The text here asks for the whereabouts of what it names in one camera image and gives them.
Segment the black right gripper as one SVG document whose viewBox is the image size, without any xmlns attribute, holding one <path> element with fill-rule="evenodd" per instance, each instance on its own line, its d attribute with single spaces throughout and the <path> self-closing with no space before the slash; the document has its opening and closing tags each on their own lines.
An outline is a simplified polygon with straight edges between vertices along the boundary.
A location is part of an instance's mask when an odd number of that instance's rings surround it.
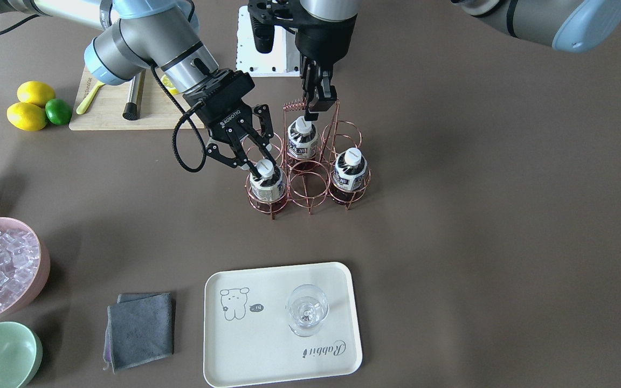
<svg viewBox="0 0 621 388">
<path fill-rule="evenodd" d="M 263 157 L 273 165 L 278 165 L 271 154 L 271 140 L 274 137 L 271 109 L 267 104 L 253 107 L 243 102 L 243 97 L 256 85 L 252 77 L 243 71 L 222 69 L 215 71 L 204 84 L 195 86 L 183 93 L 190 107 L 198 102 L 203 104 L 195 114 L 209 131 L 210 137 L 205 145 L 205 154 L 232 169 L 249 170 L 256 178 L 261 178 L 256 165 L 248 158 L 240 142 L 231 147 L 232 156 L 222 154 L 221 147 L 232 143 L 227 128 L 238 139 L 250 140 Z M 243 129 L 237 129 L 239 118 L 243 117 Z"/>
</svg>

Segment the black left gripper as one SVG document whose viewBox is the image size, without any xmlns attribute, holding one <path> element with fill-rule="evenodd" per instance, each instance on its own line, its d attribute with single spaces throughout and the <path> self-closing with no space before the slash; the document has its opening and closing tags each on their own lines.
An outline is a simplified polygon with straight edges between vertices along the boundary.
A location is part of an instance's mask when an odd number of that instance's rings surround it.
<svg viewBox="0 0 621 388">
<path fill-rule="evenodd" d="M 295 44 L 304 56 L 300 77 L 306 121 L 317 121 L 337 101 L 333 73 L 318 73 L 318 66 L 330 68 L 347 55 L 358 10 L 358 1 L 300 2 Z"/>
</svg>

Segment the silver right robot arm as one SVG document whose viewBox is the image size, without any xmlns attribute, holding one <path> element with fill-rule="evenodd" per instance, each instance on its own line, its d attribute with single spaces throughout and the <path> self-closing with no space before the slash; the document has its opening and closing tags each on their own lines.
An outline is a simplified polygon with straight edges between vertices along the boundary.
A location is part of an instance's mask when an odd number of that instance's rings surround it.
<svg viewBox="0 0 621 388">
<path fill-rule="evenodd" d="M 54 16 L 101 30 L 85 49 L 86 68 L 108 85 L 130 81 L 145 68 L 160 68 L 182 93 L 189 110 L 209 131 L 204 155 L 253 177 L 269 178 L 273 126 L 268 106 L 249 107 L 248 73 L 219 68 L 199 37 L 187 1 L 0 1 L 0 14 Z"/>
</svg>

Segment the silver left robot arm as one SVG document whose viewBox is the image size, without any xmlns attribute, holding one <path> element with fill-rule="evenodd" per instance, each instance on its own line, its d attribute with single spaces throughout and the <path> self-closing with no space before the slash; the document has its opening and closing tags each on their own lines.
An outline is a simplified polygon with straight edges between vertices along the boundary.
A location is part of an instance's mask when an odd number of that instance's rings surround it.
<svg viewBox="0 0 621 388">
<path fill-rule="evenodd" d="M 456 7 L 510 37 L 552 47 L 555 51 L 591 51 L 621 22 L 621 1 L 455 1 Z M 296 1 L 294 19 L 304 19 L 295 33 L 311 90 L 321 112 L 336 101 L 330 85 L 333 66 L 348 53 L 358 1 Z"/>
</svg>

